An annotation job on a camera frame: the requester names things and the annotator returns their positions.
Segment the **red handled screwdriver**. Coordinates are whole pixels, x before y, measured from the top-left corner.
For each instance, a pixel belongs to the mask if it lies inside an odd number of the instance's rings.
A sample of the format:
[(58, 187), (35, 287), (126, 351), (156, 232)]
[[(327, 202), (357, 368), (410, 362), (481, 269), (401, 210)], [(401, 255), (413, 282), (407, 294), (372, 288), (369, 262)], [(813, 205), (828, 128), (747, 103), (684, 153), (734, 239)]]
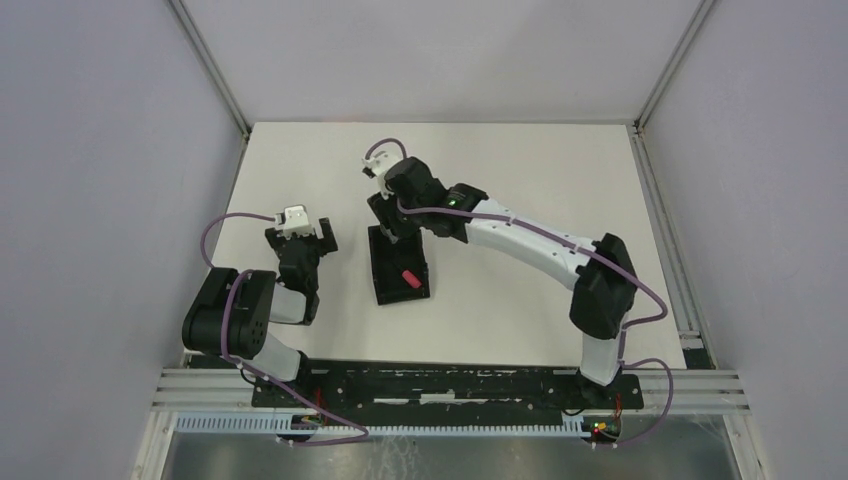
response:
[(423, 286), (423, 282), (412, 270), (400, 264), (396, 264), (396, 267), (400, 273), (400, 276), (410, 288), (420, 289)]

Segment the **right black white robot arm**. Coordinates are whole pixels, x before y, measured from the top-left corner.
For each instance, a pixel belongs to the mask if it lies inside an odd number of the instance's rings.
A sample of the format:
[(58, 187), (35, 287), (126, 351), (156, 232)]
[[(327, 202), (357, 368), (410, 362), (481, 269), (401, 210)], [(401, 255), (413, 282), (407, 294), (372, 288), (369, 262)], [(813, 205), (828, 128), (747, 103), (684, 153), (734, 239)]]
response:
[(619, 237), (607, 233), (592, 240), (549, 230), (473, 186), (445, 187), (415, 157), (381, 151), (362, 163), (379, 188), (367, 203), (392, 242), (428, 230), (501, 252), (550, 276), (572, 294), (568, 318), (582, 334), (580, 375), (599, 386), (616, 378), (622, 327), (637, 290), (633, 263)]

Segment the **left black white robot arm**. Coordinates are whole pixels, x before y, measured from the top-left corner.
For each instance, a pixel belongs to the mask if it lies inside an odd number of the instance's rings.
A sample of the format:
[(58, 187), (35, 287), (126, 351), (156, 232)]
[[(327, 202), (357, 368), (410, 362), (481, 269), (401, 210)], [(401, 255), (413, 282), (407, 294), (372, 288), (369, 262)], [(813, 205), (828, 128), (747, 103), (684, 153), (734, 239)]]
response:
[(269, 333), (272, 323), (309, 326), (320, 303), (318, 267), (338, 250), (331, 221), (275, 219), (264, 237), (278, 269), (212, 267), (183, 321), (186, 349), (231, 360), (254, 375), (282, 382), (307, 376), (308, 356)]

